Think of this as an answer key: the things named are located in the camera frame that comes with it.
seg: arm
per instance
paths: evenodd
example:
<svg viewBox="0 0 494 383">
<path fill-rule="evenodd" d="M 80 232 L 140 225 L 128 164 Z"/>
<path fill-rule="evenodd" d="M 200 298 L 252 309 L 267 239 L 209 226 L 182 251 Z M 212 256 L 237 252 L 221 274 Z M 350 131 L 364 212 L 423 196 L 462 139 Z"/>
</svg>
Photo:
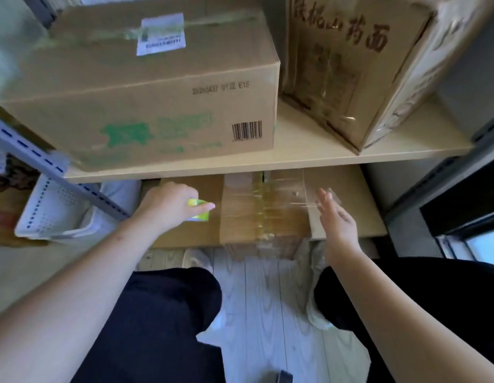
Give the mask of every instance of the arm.
<svg viewBox="0 0 494 383">
<path fill-rule="evenodd" d="M 214 207 L 188 207 L 195 189 L 152 188 L 135 214 L 0 315 L 0 382 L 70 381 L 135 265 L 158 236 Z"/>
<path fill-rule="evenodd" d="M 398 383 L 494 382 L 494 365 L 439 323 L 365 256 L 353 218 L 320 189 L 325 256 Z"/>
</svg>

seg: box with green print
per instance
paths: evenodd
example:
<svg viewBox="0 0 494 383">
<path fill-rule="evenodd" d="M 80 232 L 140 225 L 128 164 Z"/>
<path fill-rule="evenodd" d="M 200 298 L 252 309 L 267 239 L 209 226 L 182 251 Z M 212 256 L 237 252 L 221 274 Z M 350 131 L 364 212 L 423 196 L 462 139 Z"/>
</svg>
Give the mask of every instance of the box with green print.
<svg viewBox="0 0 494 383">
<path fill-rule="evenodd" d="M 246 0 L 205 1 L 202 10 L 198 0 L 143 0 L 63 13 L 52 37 L 180 9 L 186 46 L 146 56 L 124 39 L 40 47 L 0 102 L 84 170 L 270 149 L 279 59 L 263 14 Z M 214 11 L 226 22 L 195 23 L 213 22 Z"/>
</svg>

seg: perforated metal upright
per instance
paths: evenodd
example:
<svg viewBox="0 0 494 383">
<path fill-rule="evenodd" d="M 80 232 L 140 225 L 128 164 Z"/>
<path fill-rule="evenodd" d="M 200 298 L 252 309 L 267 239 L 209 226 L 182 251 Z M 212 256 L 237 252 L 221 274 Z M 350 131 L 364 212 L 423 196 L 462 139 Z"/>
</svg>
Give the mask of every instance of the perforated metal upright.
<svg viewBox="0 0 494 383">
<path fill-rule="evenodd" d="M 100 192 L 92 184 L 73 184 L 64 178 L 66 164 L 56 156 L 46 153 L 32 142 L 22 137 L 14 129 L 0 120 L 0 147 L 16 158 L 45 174 L 57 184 L 88 200 L 92 205 L 109 214 L 116 220 L 124 220 L 130 214 Z"/>
</svg>

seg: person's left hand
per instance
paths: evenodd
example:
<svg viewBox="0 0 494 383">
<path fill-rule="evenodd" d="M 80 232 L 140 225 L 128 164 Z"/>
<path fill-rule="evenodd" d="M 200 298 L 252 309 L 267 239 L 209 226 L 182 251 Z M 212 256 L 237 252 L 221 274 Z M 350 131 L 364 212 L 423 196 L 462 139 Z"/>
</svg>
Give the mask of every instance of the person's left hand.
<svg viewBox="0 0 494 383">
<path fill-rule="evenodd" d="M 147 192 L 132 218 L 142 219 L 162 234 L 179 226 L 188 218 L 215 208 L 213 203 L 191 207 L 187 204 L 188 199 L 199 199 L 196 189 L 172 181 L 165 183 Z"/>
</svg>

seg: box with chinese characters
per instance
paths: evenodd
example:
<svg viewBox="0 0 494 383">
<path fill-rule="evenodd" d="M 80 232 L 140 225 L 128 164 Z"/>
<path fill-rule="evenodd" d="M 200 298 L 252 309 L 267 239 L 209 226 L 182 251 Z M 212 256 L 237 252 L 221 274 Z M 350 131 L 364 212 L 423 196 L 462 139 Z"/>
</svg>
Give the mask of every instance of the box with chinese characters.
<svg viewBox="0 0 494 383">
<path fill-rule="evenodd" d="M 403 122 L 494 0 L 288 0 L 282 94 L 360 152 Z"/>
<path fill-rule="evenodd" d="M 279 58 L 252 0 L 65 10 L 1 105 L 94 172 L 271 149 Z"/>
</svg>

